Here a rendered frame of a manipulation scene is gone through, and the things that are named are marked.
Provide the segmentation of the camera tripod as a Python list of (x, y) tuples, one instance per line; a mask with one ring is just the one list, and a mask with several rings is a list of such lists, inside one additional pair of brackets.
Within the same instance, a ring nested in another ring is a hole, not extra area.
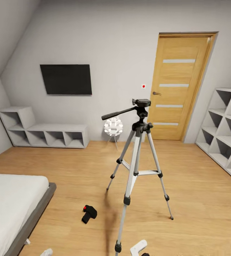
[[(163, 192), (164, 192), (164, 197), (166, 199), (167, 205), (168, 205), (168, 209), (170, 211), (170, 207), (169, 207), (169, 196), (166, 194), (166, 190), (165, 190), (165, 186), (163, 183), (163, 174), (162, 171), (160, 169), (159, 163), (158, 163), (158, 159), (157, 159), (157, 155), (156, 155), (156, 151), (155, 151), (155, 147), (153, 144), (153, 139), (151, 136), (151, 131), (150, 128), (153, 127), (152, 123), (148, 123), (146, 124), (143, 119), (145, 119), (145, 117), (148, 117), (148, 112), (145, 110), (145, 107), (150, 107), (151, 106), (151, 101), (147, 100), (147, 99), (140, 99), (140, 100), (134, 100), (132, 99), (132, 104), (133, 105), (137, 105), (133, 108), (127, 109), (127, 110), (123, 110), (120, 112), (115, 112), (115, 113), (111, 113), (108, 115), (104, 115), (102, 116), (102, 120), (106, 120), (106, 119), (110, 119), (113, 118), (115, 116), (118, 116), (122, 113), (125, 112), (129, 112), (132, 110), (136, 110), (137, 111), (137, 115), (139, 116), (139, 121), (137, 123), (134, 123), (132, 125), (132, 130), (130, 132), (130, 135), (128, 137), (128, 140), (126, 141), (124, 150), (120, 156), (119, 159), (117, 159), (117, 166), (116, 169), (114, 171), (114, 173), (111, 175), (111, 181), (109, 183), (109, 186), (107, 188), (107, 190), (109, 189), (111, 182), (113, 180), (113, 178), (115, 177), (115, 174), (118, 170), (118, 167), (120, 164), (123, 164), (128, 170), (129, 170), (129, 175), (128, 175), (128, 182), (127, 182), (127, 186), (126, 186), (126, 192), (124, 194), (124, 209), (123, 209), (123, 213), (122, 213), (122, 217), (121, 217), (121, 225), (120, 225), (120, 229), (119, 229), (119, 236), (118, 236), (118, 240), (116, 241), (116, 245), (115, 245), (115, 251), (116, 254), (115, 256), (118, 256), (118, 253), (121, 252), (121, 236), (122, 236), (122, 231), (123, 231), (123, 226), (124, 226), (124, 219), (125, 219), (125, 215), (126, 215), (126, 207), (127, 205), (130, 205), (130, 195), (134, 186), (134, 183), (136, 181), (137, 176), (139, 175), (158, 175), (158, 177), (161, 180), (161, 184), (162, 184), (162, 188), (163, 188)], [(138, 164), (139, 164), (139, 158), (140, 158), (140, 149), (141, 149), (141, 141), (142, 141), (142, 135), (143, 132), (146, 132), (147, 136), (148, 136), (148, 140), (151, 146), (151, 150), (153, 153), (153, 157), (156, 163), (156, 167), (157, 170), (146, 170), (146, 171), (138, 171)], [(136, 133), (136, 137), (135, 137), (135, 143), (134, 143), (134, 148), (133, 148), (133, 155), (132, 155), (132, 159), (131, 159), (131, 165), (129, 165), (124, 159), (124, 155), (128, 149), (128, 146), (130, 145), (130, 142), (134, 136), (134, 133)]]

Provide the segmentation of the digital camera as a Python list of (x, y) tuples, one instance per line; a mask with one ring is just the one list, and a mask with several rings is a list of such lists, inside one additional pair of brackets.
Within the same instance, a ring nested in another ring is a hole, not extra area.
[(96, 216), (97, 216), (97, 211), (92, 207), (92, 206), (89, 206), (89, 205), (86, 205), (84, 208), (83, 208), (84, 212), (85, 212), (85, 215), (82, 217), (82, 221), (86, 224), (90, 218), (93, 218), (95, 219)]

